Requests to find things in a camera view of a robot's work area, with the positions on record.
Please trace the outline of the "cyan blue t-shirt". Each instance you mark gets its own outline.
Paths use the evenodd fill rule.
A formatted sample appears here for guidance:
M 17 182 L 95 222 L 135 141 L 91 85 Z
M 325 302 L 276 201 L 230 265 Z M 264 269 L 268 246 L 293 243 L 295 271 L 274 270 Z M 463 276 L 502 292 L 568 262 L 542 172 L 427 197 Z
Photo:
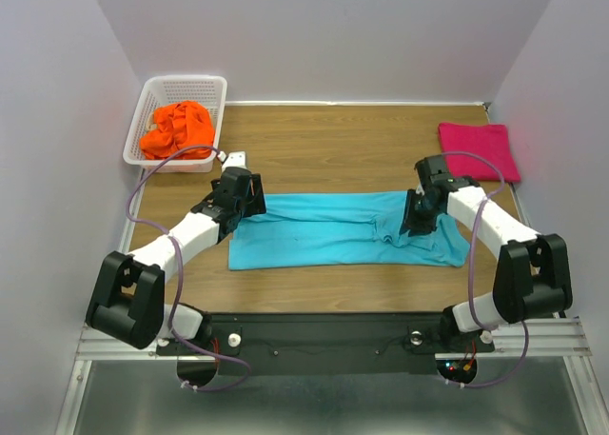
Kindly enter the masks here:
M 462 267 L 470 245 L 442 214 L 429 235 L 400 234 L 406 193 L 267 194 L 266 213 L 244 219 L 229 242 L 232 271 L 399 264 Z

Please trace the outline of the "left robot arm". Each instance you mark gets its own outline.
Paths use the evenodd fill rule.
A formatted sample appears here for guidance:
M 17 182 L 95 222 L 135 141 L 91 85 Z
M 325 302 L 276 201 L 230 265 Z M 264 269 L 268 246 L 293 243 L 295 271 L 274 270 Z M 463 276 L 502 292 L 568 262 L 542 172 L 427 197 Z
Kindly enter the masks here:
M 190 259 L 216 246 L 245 218 L 266 213 L 262 177 L 226 168 L 212 191 L 175 227 L 128 254 L 112 251 L 102 261 L 86 324 L 142 349 L 168 324 L 165 284 Z

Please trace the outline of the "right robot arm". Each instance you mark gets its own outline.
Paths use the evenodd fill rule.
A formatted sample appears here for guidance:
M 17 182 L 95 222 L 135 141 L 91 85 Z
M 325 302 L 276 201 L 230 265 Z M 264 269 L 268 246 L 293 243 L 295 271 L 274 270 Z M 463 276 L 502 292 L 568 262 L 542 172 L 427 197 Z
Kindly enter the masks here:
M 516 220 L 492 201 L 489 193 L 468 175 L 449 171 L 444 155 L 421 159 L 415 165 L 419 185 L 406 194 L 400 232 L 423 236 L 436 231 L 447 215 L 472 233 L 497 260 L 490 292 L 446 308 L 438 338 L 459 349 L 472 332 L 491 331 L 564 311 L 573 304 L 567 245 L 558 234 L 542 234 Z

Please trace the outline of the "orange t-shirt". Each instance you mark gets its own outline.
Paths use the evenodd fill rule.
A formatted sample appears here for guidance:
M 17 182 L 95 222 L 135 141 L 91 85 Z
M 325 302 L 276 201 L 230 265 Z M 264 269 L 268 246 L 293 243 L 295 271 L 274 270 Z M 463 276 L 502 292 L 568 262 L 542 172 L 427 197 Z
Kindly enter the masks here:
M 148 160 L 162 160 L 173 153 L 193 147 L 177 159 L 205 159 L 211 155 L 215 128 L 208 110 L 198 102 L 173 103 L 153 111 L 147 130 L 139 140 Z

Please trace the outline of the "folded magenta t-shirt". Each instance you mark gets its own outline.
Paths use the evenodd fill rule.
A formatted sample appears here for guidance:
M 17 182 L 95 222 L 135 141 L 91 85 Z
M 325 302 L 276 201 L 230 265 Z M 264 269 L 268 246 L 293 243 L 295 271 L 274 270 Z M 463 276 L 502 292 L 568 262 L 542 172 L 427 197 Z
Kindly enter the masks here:
M 439 123 L 438 134 L 443 152 L 461 151 L 475 154 L 496 167 L 506 182 L 518 183 L 521 180 L 511 153 L 507 126 Z M 500 180 L 495 170 L 471 156 L 448 155 L 446 162 L 455 176 L 468 175 L 477 181 Z

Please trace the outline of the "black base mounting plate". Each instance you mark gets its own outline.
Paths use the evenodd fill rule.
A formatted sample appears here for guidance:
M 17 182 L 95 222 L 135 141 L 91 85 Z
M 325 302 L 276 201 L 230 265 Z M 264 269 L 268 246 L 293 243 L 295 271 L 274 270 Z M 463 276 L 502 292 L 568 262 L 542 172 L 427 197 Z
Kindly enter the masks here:
M 433 374 L 437 356 L 494 351 L 477 331 L 448 337 L 439 312 L 213 313 L 192 338 L 240 376 Z

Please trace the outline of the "white plastic laundry basket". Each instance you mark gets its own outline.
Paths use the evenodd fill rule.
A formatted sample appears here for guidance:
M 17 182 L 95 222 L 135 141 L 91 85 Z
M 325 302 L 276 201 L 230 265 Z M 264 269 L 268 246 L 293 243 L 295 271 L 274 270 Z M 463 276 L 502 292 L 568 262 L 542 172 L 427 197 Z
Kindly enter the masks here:
M 140 94 L 123 150 L 124 161 L 150 170 L 160 160 L 149 160 L 140 149 L 140 139 L 147 133 L 149 117 L 164 106 L 183 101 L 199 103 L 207 109 L 214 128 L 212 146 L 219 147 L 227 93 L 227 80 L 218 75 L 170 74 L 148 79 Z

